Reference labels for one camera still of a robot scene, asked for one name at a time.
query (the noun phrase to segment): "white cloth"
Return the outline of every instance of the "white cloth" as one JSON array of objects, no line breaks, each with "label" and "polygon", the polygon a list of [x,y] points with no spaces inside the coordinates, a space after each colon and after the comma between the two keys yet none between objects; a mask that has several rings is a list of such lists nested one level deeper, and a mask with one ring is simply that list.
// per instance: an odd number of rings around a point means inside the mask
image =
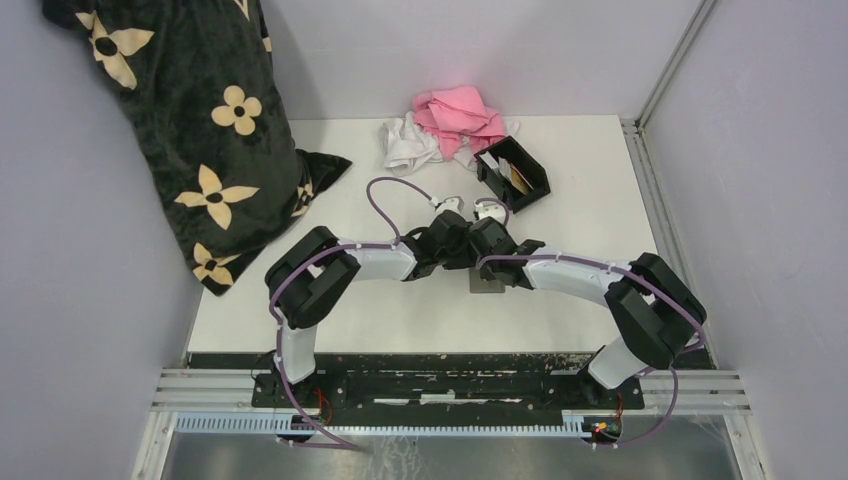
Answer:
[{"label": "white cloth", "polygon": [[[439,151],[438,137],[416,125],[412,120],[414,113],[409,112],[404,118],[393,118],[380,127],[380,146],[385,154],[383,166],[397,177],[409,175],[429,162],[445,161]],[[509,135],[515,135],[520,123],[517,120],[504,119],[504,126]],[[462,147],[453,159],[468,170],[477,170],[468,137],[462,137]]]}]

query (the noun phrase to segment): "floral blanket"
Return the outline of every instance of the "floral blanket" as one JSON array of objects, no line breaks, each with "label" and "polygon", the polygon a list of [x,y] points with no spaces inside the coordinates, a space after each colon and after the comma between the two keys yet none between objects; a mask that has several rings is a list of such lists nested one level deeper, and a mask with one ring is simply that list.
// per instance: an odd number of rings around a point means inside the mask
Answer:
[{"label": "floral blanket", "polygon": [[186,264],[216,295],[350,166],[295,149],[259,0],[42,6],[84,40],[135,128]]}]

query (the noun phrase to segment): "gray wall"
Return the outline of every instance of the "gray wall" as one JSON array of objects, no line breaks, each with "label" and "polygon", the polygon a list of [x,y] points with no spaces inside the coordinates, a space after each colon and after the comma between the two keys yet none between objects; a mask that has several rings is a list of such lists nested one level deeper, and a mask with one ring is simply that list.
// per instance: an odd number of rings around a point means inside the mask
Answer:
[{"label": "gray wall", "polygon": [[698,0],[264,0],[295,119],[399,116],[472,84],[511,115],[635,117]]},{"label": "gray wall", "polygon": [[776,478],[845,478],[848,3],[721,2],[648,126]]},{"label": "gray wall", "polygon": [[0,477],[129,475],[200,292],[90,47],[0,3]]}]

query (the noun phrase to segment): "gray floor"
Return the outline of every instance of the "gray floor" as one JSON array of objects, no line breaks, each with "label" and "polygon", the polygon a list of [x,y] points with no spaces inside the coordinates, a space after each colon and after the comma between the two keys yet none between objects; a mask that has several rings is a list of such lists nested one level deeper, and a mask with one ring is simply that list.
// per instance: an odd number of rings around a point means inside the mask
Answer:
[{"label": "gray floor", "polygon": [[[625,418],[625,438],[653,418]],[[177,434],[166,479],[739,479],[720,417],[677,417],[653,440],[592,452],[572,439],[354,437],[367,452],[304,450],[257,435]]]}]

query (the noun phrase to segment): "pink cloth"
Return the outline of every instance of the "pink cloth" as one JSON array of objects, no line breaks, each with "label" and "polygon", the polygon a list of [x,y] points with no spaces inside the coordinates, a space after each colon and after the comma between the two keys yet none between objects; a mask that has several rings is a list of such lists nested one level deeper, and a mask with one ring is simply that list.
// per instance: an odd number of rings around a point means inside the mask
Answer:
[{"label": "pink cloth", "polygon": [[503,140],[503,118],[497,110],[483,105],[474,87],[459,87],[422,93],[412,101],[413,121],[425,132],[439,138],[439,150],[446,160],[453,158],[467,135],[474,153]]}]

